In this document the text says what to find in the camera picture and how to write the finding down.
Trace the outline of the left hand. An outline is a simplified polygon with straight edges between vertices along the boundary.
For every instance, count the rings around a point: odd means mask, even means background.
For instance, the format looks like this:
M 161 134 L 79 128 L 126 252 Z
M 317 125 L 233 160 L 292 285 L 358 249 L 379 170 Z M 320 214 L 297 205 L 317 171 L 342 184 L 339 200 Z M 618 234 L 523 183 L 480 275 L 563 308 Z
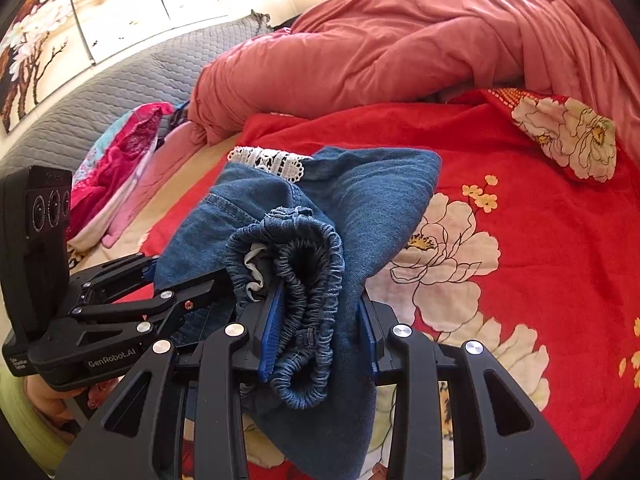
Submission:
M 79 422 L 68 408 L 67 402 L 85 394 L 86 408 L 91 411 L 97 410 L 118 384 L 119 378 L 114 378 L 89 388 L 61 392 L 52 389 L 39 375 L 32 375 L 25 379 L 25 392 L 32 406 L 49 419 L 53 426 L 61 428 L 70 420 L 75 419 Z

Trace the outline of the right hand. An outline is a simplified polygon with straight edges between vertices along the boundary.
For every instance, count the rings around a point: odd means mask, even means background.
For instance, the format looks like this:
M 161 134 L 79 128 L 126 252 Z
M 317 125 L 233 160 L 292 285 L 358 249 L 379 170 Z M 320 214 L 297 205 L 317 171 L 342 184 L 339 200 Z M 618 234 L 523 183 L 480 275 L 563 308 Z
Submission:
M 376 463 L 371 469 L 369 480 L 386 480 L 387 467 L 382 463 Z

